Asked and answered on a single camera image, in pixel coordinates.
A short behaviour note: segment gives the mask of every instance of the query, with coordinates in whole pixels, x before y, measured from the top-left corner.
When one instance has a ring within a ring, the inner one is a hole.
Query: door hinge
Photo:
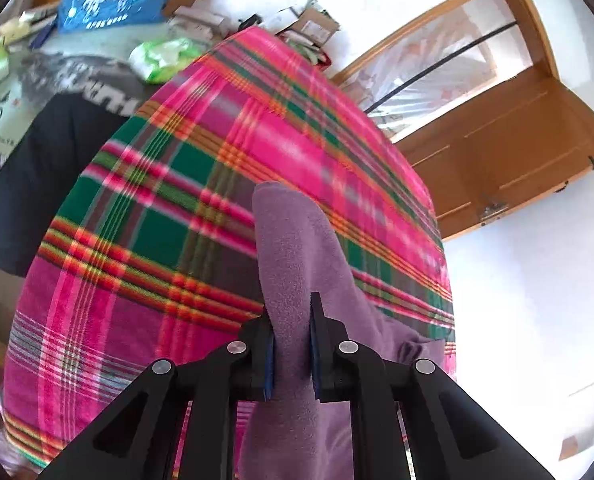
[[[561,193],[565,188],[568,187],[568,184],[570,184],[570,181],[567,180],[564,182],[564,187],[560,187],[559,189],[555,189],[555,193]]]
[[[479,215],[479,220],[481,220],[482,222],[486,221],[486,220],[490,220],[493,216],[497,216],[501,213],[503,213],[504,211],[508,211],[509,205],[504,202],[501,204],[491,204],[488,205],[484,208],[484,210],[482,211],[482,213]]]

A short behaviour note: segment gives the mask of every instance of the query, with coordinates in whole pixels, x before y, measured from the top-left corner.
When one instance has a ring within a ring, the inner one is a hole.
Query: metal screw head
[[[165,359],[161,359],[161,361],[157,361],[152,365],[152,371],[157,375],[165,375],[172,369],[173,365]]]
[[[243,341],[233,341],[226,347],[231,354],[243,354],[248,348]]]
[[[341,341],[339,351],[343,354],[354,354],[359,349],[359,345],[354,341]]]
[[[434,363],[430,361],[430,359],[419,359],[419,361],[414,364],[414,367],[420,374],[425,375],[430,375],[435,369]]]

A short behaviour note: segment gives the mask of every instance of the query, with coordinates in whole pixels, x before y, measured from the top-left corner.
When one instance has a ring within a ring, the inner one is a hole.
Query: red object
[[[328,54],[326,54],[323,50],[321,51],[321,53],[326,56],[326,59],[324,61],[319,61],[317,63],[317,68],[319,70],[321,70],[321,72],[323,72],[325,69],[327,69],[330,65],[332,65],[333,60],[330,59],[330,56],[328,56]]]

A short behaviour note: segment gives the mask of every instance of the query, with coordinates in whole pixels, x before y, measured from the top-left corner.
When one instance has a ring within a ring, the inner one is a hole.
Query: gray fabric
[[[242,444],[242,480],[350,480],[348,403],[320,404],[310,377],[310,293],[327,317],[382,358],[443,364],[444,342],[420,336],[371,306],[355,286],[328,219],[305,195],[260,184],[253,195],[259,275],[276,337],[273,399],[259,403]]]
[[[160,88],[141,81],[127,63],[107,57],[32,51],[22,65],[24,98],[38,111],[55,94],[81,94],[110,113],[130,117]]]

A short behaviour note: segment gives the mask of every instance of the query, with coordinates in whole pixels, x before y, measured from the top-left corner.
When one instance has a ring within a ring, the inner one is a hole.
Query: cardboard box
[[[173,16],[168,20],[168,25],[179,29],[186,38],[190,38],[191,40],[203,41],[205,43],[216,42],[215,33],[208,25],[202,25],[183,16]]]
[[[304,35],[317,46],[323,46],[339,30],[339,24],[317,9],[309,7],[290,26],[290,30]]]
[[[227,38],[233,30],[236,30],[231,19],[225,16],[219,16],[208,10],[191,9],[190,7],[181,6],[174,13],[177,16],[183,16],[201,25],[210,27],[222,38]]]

